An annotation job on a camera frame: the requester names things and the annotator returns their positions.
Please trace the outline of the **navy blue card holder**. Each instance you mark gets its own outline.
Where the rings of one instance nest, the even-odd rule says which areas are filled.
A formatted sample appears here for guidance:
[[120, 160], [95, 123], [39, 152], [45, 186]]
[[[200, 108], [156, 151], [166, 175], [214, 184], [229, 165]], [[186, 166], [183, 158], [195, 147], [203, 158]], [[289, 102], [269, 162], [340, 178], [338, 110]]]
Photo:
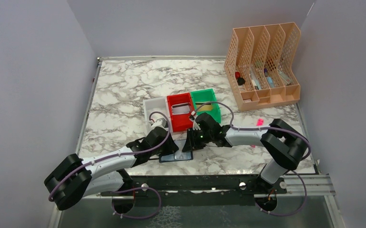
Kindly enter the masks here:
[[179, 162], [179, 161], [190, 161], [193, 160], [193, 152], [183, 152], [182, 149], [185, 145], [186, 140], [176, 140], [175, 144], [178, 146], [179, 150], [173, 154], [159, 157], [158, 161], [160, 163], [164, 162]]

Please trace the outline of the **white plastic bin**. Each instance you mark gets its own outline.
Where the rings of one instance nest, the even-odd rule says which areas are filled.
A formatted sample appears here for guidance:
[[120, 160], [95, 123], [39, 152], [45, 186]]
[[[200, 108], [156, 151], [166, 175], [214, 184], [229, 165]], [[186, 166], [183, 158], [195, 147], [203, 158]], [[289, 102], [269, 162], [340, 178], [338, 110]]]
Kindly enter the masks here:
[[170, 119], [166, 97], [157, 97], [143, 101], [145, 132], [151, 131], [151, 125], [159, 118]]

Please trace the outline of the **peach file organizer rack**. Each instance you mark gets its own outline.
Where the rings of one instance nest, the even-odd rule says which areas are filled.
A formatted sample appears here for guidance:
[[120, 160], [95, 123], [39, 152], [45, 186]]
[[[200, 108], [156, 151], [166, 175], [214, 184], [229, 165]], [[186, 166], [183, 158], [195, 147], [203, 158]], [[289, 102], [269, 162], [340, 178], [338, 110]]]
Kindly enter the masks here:
[[[224, 70], [240, 111], [292, 105], [300, 100], [301, 86], [292, 71], [300, 38], [301, 31], [294, 22], [232, 29]], [[250, 68], [260, 90], [254, 88]], [[284, 85], [277, 69], [293, 83]], [[237, 84], [236, 71], [246, 80], [242, 86]]]

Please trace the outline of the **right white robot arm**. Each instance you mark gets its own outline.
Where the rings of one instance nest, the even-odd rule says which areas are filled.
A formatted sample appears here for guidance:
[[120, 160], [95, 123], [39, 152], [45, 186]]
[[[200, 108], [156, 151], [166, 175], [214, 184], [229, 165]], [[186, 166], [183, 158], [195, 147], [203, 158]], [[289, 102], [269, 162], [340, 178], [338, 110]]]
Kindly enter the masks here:
[[274, 119], [270, 125], [240, 128], [232, 124], [220, 125], [212, 116], [202, 113], [194, 118], [193, 128], [187, 130], [182, 151], [199, 150], [208, 143], [229, 148], [263, 146], [272, 160], [264, 166], [256, 179], [256, 188], [261, 193], [268, 193], [282, 175], [296, 170], [310, 147], [303, 135], [281, 119]]

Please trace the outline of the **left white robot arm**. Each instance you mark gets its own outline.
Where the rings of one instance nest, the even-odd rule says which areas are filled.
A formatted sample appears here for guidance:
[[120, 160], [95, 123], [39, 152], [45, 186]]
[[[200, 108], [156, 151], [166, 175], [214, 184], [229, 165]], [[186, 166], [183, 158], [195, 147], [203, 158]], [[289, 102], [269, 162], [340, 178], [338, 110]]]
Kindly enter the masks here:
[[45, 178], [48, 200], [59, 210], [76, 205], [83, 197], [114, 189], [119, 195], [127, 194], [131, 182], [122, 170], [149, 161], [153, 156], [163, 157], [179, 150], [169, 131], [155, 127], [146, 137], [126, 144], [105, 155], [80, 158], [73, 153]]

